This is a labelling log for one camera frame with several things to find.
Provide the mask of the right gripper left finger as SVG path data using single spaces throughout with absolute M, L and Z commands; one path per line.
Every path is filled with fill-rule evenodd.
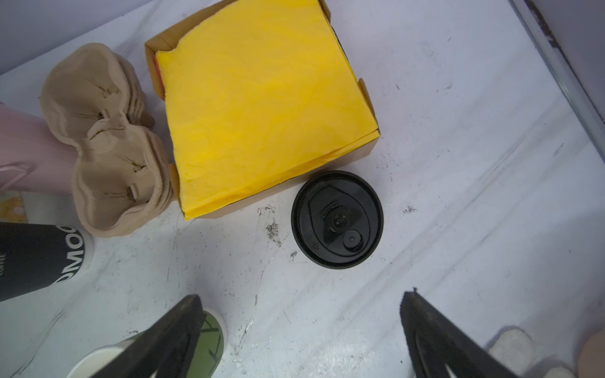
M 185 377 L 205 320 L 197 295 L 187 295 L 95 377 Z

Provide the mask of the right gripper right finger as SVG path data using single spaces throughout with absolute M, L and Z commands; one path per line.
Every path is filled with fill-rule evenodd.
M 404 293 L 400 318 L 415 376 L 515 377 L 417 291 Z

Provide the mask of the green paper cup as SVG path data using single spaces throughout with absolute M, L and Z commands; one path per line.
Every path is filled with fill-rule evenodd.
M 227 336 L 225 322 L 221 316 L 209 308 L 203 310 L 205 319 L 200 329 L 198 342 L 187 377 L 211 377 L 222 361 Z M 120 343 L 104 346 L 82 358 L 67 377 L 92 377 L 121 354 L 143 335 L 132 335 Z

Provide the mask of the white work glove right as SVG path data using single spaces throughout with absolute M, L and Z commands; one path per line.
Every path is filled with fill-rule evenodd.
M 519 328 L 502 330 L 488 347 L 488 354 L 517 377 L 568 377 L 576 375 L 556 361 L 537 362 L 534 342 Z

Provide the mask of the stack of black cup lids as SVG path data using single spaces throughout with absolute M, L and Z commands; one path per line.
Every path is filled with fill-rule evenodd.
M 299 249 L 328 269 L 349 269 L 376 250 L 384 212 L 373 188 L 342 170 L 318 173 L 296 195 L 291 228 Z

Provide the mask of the stack of black paper cups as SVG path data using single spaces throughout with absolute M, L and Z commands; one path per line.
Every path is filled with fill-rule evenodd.
M 82 228 L 1 223 L 1 300 L 82 276 L 94 251 Z

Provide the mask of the pink utensil holder cup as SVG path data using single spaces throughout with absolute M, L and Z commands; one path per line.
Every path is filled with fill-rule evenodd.
M 78 154 L 46 121 L 1 105 L 1 191 L 68 195 Z

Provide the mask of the brown pulp cup carriers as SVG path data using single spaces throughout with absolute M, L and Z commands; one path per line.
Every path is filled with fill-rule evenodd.
M 127 236 L 175 199 L 170 162 L 128 60 L 89 43 L 58 63 L 40 105 L 52 134 L 77 150 L 72 194 L 93 236 Z

